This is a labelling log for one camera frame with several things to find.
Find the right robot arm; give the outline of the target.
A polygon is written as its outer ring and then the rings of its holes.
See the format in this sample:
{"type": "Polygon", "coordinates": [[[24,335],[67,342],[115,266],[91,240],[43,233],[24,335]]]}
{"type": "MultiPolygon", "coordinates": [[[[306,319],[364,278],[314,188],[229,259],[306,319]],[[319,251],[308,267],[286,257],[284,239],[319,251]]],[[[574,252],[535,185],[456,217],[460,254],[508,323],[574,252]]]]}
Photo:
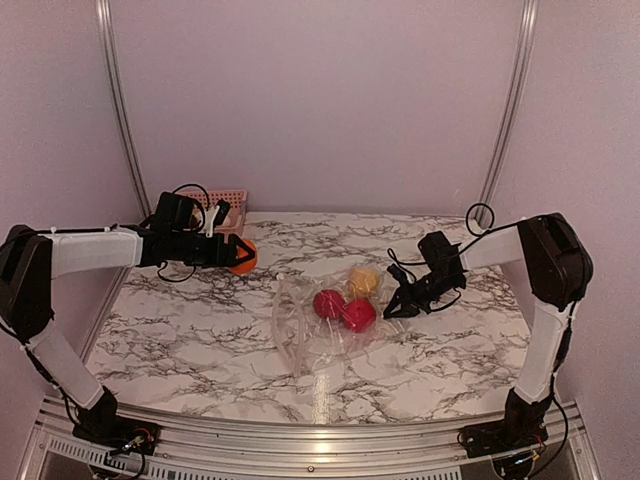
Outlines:
{"type": "Polygon", "coordinates": [[[452,243],[441,231],[418,244],[429,271],[421,278],[408,263],[393,261],[388,273],[398,287],[383,311],[386,319],[404,319],[439,310],[450,291],[466,287],[467,273],[492,266],[524,264],[534,298],[534,321],[525,361],[505,403],[495,438],[515,448],[541,423],[553,400],[553,383],[564,362],[577,307],[593,277],[592,260],[574,229],[560,213],[539,215],[488,229],[466,244],[452,243]]]}

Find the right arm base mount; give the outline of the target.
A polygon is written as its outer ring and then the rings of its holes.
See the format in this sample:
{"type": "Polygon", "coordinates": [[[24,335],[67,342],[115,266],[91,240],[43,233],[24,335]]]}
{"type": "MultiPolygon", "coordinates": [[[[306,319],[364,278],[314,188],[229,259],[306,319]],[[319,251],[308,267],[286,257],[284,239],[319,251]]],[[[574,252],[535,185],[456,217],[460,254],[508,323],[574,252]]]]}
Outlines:
{"type": "Polygon", "coordinates": [[[504,420],[485,422],[462,427],[457,441],[468,458],[501,454],[529,446],[541,445],[548,440],[543,424],[534,425],[524,431],[510,431],[504,420]]]}

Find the pink plastic basket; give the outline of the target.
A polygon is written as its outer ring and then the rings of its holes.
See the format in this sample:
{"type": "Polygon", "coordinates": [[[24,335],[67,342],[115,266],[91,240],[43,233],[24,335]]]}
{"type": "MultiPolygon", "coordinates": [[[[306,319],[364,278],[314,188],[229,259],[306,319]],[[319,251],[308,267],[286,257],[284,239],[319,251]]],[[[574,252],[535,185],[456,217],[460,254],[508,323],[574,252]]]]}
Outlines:
{"type": "Polygon", "coordinates": [[[192,186],[181,189],[178,194],[193,198],[202,205],[205,214],[202,214],[199,207],[195,206],[192,215],[192,223],[196,227],[204,225],[200,230],[201,233],[208,237],[214,233],[222,233],[226,237],[231,234],[237,236],[243,234],[248,199],[246,190],[209,190],[204,192],[202,189],[192,186]],[[220,201],[229,204],[229,211],[223,221],[217,221],[217,224],[214,224],[215,216],[218,213],[217,204],[220,201]]]}

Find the yellow fake lemon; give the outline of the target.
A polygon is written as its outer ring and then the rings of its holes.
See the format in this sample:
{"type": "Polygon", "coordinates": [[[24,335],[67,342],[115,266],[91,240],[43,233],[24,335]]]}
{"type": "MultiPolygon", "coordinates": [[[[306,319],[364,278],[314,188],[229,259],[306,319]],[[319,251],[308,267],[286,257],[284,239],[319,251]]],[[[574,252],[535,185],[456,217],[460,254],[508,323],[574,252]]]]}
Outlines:
{"type": "Polygon", "coordinates": [[[380,285],[379,274],[368,267],[355,267],[349,270],[347,291],[352,298],[370,298],[380,285]]]}

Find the aluminium frame post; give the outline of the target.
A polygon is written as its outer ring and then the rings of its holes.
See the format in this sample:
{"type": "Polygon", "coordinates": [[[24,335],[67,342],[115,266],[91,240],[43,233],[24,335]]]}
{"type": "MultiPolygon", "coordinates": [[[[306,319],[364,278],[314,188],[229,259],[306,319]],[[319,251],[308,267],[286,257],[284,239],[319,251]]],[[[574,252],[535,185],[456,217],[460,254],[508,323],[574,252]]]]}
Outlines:
{"type": "Polygon", "coordinates": [[[111,2],[97,0],[95,2],[99,34],[106,66],[107,80],[119,137],[124,150],[125,161],[131,179],[134,196],[143,217],[151,213],[149,197],[146,191],[142,170],[131,130],[122,86],[111,2]]]}
{"type": "Polygon", "coordinates": [[[497,190],[501,170],[505,164],[512,130],[517,118],[531,64],[538,10],[539,2],[537,0],[522,1],[518,38],[506,102],[491,160],[479,197],[479,201],[484,204],[491,204],[497,190]]]}

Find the left aluminium frame post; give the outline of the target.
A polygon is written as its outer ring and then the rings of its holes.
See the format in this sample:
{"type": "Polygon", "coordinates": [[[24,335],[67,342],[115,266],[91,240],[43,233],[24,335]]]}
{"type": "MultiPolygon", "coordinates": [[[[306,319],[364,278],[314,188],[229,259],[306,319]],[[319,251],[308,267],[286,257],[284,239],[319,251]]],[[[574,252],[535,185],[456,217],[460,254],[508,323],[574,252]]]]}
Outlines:
{"type": "Polygon", "coordinates": [[[99,34],[106,66],[107,80],[119,137],[124,150],[125,161],[131,179],[134,196],[143,217],[151,213],[149,197],[146,191],[142,170],[131,130],[122,86],[111,2],[97,0],[95,2],[99,34]]]}

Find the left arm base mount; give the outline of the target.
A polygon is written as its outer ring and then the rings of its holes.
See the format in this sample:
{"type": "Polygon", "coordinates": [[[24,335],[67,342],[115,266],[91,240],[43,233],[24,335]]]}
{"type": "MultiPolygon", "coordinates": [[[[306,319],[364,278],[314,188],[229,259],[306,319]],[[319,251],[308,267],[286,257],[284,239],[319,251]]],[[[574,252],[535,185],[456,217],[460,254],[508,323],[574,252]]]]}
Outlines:
{"type": "Polygon", "coordinates": [[[156,423],[117,417],[108,433],[95,433],[88,426],[76,425],[72,434],[76,438],[111,448],[117,453],[143,453],[151,456],[156,448],[160,426],[156,423]]]}

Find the right aluminium frame post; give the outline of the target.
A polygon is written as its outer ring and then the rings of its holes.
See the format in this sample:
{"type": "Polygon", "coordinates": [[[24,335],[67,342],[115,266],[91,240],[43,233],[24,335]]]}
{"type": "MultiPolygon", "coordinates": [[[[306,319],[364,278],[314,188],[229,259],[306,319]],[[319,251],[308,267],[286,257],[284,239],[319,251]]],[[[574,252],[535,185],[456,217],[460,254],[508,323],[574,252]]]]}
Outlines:
{"type": "Polygon", "coordinates": [[[512,130],[517,118],[531,64],[538,10],[539,2],[537,0],[522,1],[518,38],[506,102],[491,160],[479,197],[479,201],[484,204],[491,204],[497,190],[501,170],[505,164],[512,130]]]}

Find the aluminium front rail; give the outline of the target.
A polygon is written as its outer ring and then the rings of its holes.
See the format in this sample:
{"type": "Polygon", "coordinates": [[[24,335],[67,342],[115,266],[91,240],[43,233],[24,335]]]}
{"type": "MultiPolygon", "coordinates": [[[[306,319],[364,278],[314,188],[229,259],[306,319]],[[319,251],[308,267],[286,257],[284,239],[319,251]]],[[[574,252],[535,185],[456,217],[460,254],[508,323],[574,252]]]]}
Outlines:
{"type": "Polygon", "coordinates": [[[89,479],[95,473],[147,479],[502,479],[538,453],[535,479],[598,479],[601,474],[578,406],[551,409],[548,439],[471,459],[459,430],[499,418],[489,413],[440,421],[305,425],[224,420],[122,405],[122,415],[158,424],[153,454],[109,457],[73,437],[61,400],[39,409],[20,479],[89,479]]]}

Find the orange fake fruit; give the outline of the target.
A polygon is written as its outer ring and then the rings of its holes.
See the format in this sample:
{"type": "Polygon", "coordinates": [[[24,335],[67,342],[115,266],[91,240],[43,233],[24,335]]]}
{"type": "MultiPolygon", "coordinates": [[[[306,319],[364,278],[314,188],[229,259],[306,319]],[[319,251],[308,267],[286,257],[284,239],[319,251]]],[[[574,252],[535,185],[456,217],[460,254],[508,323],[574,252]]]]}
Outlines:
{"type": "Polygon", "coordinates": [[[244,243],[253,251],[253,256],[251,259],[249,259],[249,252],[242,246],[237,246],[237,256],[240,260],[240,263],[236,266],[228,268],[228,271],[235,275],[246,275],[250,273],[257,265],[257,249],[255,244],[251,240],[245,240],[244,243]]]}

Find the clear zip top bag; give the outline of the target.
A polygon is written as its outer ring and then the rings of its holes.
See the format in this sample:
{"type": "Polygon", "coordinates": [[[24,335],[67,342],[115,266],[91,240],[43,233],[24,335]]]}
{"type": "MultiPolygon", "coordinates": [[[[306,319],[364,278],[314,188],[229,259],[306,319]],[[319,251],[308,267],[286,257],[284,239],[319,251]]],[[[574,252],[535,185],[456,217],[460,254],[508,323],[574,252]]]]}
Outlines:
{"type": "Polygon", "coordinates": [[[400,320],[383,310],[393,288],[373,264],[322,276],[280,274],[272,305],[272,339],[295,377],[344,363],[400,337],[400,320]]]}

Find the dark red fake fruit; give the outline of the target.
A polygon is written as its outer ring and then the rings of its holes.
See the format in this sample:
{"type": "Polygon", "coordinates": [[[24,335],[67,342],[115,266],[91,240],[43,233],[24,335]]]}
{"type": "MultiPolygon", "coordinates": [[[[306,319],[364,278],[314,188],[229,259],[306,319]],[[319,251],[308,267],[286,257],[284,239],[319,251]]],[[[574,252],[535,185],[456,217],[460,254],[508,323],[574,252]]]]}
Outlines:
{"type": "Polygon", "coordinates": [[[312,305],[319,318],[340,320],[346,307],[346,300],[339,291],[326,289],[314,296],[312,305]]]}

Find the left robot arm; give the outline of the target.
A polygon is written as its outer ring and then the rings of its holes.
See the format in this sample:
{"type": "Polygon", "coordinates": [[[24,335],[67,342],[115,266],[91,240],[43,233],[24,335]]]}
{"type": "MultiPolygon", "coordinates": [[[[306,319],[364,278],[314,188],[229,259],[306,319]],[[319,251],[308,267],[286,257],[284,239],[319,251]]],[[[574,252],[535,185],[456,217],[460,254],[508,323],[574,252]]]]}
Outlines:
{"type": "Polygon", "coordinates": [[[125,438],[115,395],[89,371],[56,325],[62,284],[101,272],[178,262],[192,271],[252,269],[256,247],[221,227],[230,204],[203,204],[178,191],[160,195],[153,213],[137,224],[96,228],[11,228],[1,245],[1,323],[46,381],[77,411],[76,424],[106,445],[125,438]]]}

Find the red fake apple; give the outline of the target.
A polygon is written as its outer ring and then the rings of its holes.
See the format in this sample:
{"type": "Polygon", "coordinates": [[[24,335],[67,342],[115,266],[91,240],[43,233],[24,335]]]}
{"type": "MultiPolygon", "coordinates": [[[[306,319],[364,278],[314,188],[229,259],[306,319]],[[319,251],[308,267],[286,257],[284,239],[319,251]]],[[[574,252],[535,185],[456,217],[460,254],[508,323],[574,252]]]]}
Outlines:
{"type": "Polygon", "coordinates": [[[377,312],[366,298],[349,302],[343,312],[344,325],[355,333],[362,333],[374,324],[377,312]]]}

